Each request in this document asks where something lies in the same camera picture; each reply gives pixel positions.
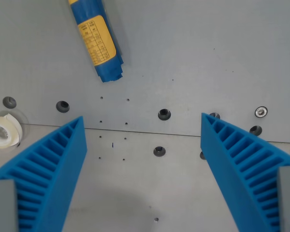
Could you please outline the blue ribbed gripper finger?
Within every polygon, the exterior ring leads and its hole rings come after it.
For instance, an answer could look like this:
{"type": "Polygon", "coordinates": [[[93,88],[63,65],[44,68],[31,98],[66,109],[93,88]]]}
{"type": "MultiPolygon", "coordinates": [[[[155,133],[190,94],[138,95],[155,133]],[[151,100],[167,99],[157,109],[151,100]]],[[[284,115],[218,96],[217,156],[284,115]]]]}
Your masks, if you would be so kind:
{"type": "Polygon", "coordinates": [[[240,232],[279,232],[277,173],[290,155],[217,117],[202,114],[201,150],[240,232]]]}
{"type": "Polygon", "coordinates": [[[86,153],[80,116],[0,167],[0,180],[16,186],[19,231],[62,231],[86,153]]]}

